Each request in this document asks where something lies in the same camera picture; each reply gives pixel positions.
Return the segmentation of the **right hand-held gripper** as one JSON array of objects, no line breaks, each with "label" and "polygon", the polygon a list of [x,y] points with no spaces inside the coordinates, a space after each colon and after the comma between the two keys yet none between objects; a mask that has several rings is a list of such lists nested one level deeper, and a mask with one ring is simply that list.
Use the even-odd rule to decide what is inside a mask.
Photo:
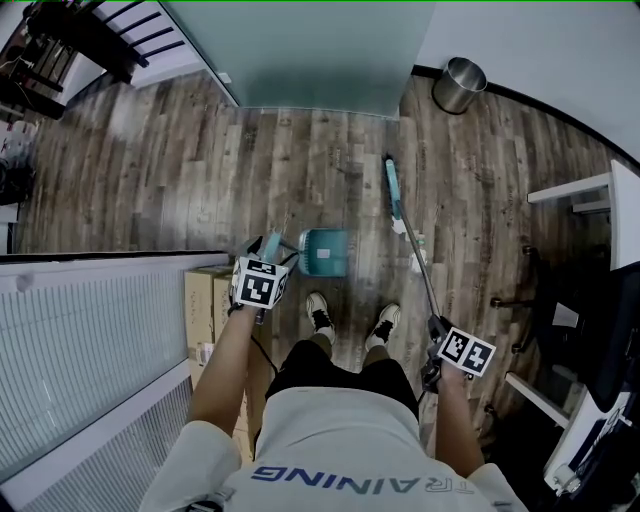
[{"label": "right hand-held gripper", "polygon": [[428,349],[427,362],[421,369],[424,392],[437,393],[443,362],[462,370],[471,378],[481,377],[485,373],[495,354],[494,345],[453,327],[444,316],[431,316],[427,325],[432,346]]}]

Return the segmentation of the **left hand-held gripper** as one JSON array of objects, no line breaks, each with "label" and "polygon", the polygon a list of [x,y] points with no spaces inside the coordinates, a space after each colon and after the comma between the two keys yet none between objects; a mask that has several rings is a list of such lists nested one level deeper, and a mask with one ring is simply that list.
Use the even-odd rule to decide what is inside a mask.
[{"label": "left hand-held gripper", "polygon": [[259,235],[242,245],[242,256],[236,259],[231,275],[228,314],[245,306],[257,308],[261,314],[273,309],[298,267],[298,252],[291,252],[279,264],[261,260],[264,243],[264,236]]}]

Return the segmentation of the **teal dustpan with long handle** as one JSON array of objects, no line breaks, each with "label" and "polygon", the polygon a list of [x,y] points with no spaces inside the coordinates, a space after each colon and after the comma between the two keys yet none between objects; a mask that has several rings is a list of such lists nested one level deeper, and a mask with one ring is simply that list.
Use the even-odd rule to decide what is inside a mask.
[{"label": "teal dustpan with long handle", "polygon": [[272,233],[264,245],[261,259],[273,263],[280,248],[286,249],[289,254],[300,254],[296,270],[305,276],[344,278],[347,275],[349,250],[348,233],[345,230],[306,229],[300,234],[296,245],[286,242],[280,233]]}]

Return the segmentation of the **clear plastic bottle trash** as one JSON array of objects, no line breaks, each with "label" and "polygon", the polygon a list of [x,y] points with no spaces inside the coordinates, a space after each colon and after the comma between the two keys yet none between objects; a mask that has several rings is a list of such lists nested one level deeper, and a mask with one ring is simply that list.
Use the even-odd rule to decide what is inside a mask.
[{"label": "clear plastic bottle trash", "polygon": [[414,273],[420,274],[421,265],[428,265],[427,253],[425,249],[425,239],[424,235],[418,231],[414,232],[414,237],[418,249],[414,249],[414,253],[411,255],[410,268]]}]

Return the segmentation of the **teal broom with metal handle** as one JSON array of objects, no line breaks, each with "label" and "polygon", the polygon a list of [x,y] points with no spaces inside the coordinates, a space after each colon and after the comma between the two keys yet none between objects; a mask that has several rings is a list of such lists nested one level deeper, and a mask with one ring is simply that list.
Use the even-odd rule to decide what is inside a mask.
[{"label": "teal broom with metal handle", "polygon": [[[386,178],[389,197],[390,197],[391,218],[395,217],[396,219],[402,219],[404,221],[407,229],[407,234],[405,236],[414,252],[414,249],[418,249],[418,247],[414,237],[414,230],[411,227],[410,221],[405,212],[404,205],[402,202],[395,161],[390,154],[386,154],[382,158],[382,161],[383,161],[383,168],[384,168],[384,176]],[[439,308],[436,302],[436,297],[435,297],[434,289],[433,289],[431,279],[427,270],[427,266],[421,265],[421,275],[426,287],[427,301],[428,301],[429,309],[431,311],[431,316],[440,317]]]}]

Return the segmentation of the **person's left forearm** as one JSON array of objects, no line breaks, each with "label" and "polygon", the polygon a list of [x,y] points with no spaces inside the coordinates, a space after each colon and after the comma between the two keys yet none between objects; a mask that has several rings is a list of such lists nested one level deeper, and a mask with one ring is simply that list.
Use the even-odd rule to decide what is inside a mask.
[{"label": "person's left forearm", "polygon": [[245,306],[229,316],[192,395],[188,421],[210,423],[229,437],[240,414],[251,335],[258,309]]}]

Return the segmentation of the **person's right white shoe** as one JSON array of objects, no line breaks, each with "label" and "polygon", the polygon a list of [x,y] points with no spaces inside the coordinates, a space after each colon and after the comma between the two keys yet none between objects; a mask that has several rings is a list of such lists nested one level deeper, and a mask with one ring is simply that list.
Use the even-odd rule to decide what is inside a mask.
[{"label": "person's right white shoe", "polygon": [[391,335],[398,327],[401,320],[401,308],[398,304],[387,305],[379,314],[377,323],[365,341],[368,351],[375,347],[386,348]]}]

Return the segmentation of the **person's left white shoe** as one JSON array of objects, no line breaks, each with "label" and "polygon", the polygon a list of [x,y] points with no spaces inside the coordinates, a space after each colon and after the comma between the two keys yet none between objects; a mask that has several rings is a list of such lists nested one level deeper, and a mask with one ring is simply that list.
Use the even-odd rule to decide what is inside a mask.
[{"label": "person's left white shoe", "polygon": [[333,345],[335,343],[335,328],[329,316],[324,296],[319,292],[310,293],[306,299],[306,309],[314,333],[325,336]]}]

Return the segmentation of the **stack of cardboard boxes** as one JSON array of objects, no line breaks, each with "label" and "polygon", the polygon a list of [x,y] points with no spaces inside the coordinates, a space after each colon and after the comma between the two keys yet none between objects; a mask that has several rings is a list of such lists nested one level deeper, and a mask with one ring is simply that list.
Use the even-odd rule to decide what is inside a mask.
[{"label": "stack of cardboard boxes", "polygon": [[[196,386],[222,333],[230,308],[229,267],[201,267],[184,274],[184,309],[191,383]],[[271,316],[254,327],[249,351],[248,377],[240,414],[233,432],[242,464],[253,463],[257,435],[262,426],[265,393],[275,375]]]}]

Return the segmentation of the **black office chair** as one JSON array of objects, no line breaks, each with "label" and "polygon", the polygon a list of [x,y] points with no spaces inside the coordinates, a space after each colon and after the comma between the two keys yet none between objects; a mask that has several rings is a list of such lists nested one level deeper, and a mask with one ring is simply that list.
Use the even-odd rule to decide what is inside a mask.
[{"label": "black office chair", "polygon": [[640,261],[610,268],[609,249],[598,245],[553,264],[532,246],[529,299],[491,299],[493,308],[529,308],[531,326],[512,352],[539,347],[545,364],[561,366],[586,386],[596,406],[610,410],[623,386],[640,389]]}]

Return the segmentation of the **frosted glass door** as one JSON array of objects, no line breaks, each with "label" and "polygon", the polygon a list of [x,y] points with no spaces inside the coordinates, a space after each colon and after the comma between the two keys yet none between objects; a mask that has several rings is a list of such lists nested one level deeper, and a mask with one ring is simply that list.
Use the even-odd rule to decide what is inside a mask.
[{"label": "frosted glass door", "polygon": [[239,107],[393,118],[433,2],[170,1],[161,8]]}]

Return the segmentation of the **glass partition with white blinds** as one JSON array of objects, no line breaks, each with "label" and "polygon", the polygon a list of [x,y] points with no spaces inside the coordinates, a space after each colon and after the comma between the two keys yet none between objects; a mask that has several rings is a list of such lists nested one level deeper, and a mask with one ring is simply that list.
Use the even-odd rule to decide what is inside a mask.
[{"label": "glass partition with white blinds", "polygon": [[227,260],[0,259],[0,511],[137,512],[191,395],[185,276]]}]

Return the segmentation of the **white office desk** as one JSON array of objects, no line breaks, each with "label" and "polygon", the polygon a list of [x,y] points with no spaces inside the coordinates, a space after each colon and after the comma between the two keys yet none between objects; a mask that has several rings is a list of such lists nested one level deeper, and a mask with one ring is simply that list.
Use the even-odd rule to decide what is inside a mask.
[{"label": "white office desk", "polygon": [[[606,200],[576,204],[573,211],[588,213],[608,209],[611,214],[611,268],[618,270],[625,264],[640,262],[640,177],[621,163],[613,160],[611,170],[604,174],[530,192],[527,201],[535,204],[600,189],[607,191]],[[563,429],[544,467],[544,481],[557,495],[577,490],[580,480],[577,472],[569,467],[571,458],[583,446],[593,426],[620,412],[629,395],[625,393],[612,406],[600,409],[592,394],[583,388],[575,409],[566,414],[516,374],[508,372],[505,381]]]}]

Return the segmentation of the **steel waste bin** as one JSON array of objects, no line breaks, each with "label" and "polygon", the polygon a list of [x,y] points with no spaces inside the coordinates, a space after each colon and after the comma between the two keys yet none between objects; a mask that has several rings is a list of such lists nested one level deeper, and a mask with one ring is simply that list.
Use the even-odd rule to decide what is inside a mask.
[{"label": "steel waste bin", "polygon": [[452,57],[433,84],[432,98],[444,112],[461,115],[487,85],[484,71],[475,62],[464,57]]}]

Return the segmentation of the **black metal railing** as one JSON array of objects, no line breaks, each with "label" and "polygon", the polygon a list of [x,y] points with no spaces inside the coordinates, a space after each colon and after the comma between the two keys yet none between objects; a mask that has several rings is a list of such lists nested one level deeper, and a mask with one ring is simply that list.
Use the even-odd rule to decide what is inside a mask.
[{"label": "black metal railing", "polygon": [[188,57],[153,0],[0,0],[0,123],[59,119],[113,84],[175,76]]}]

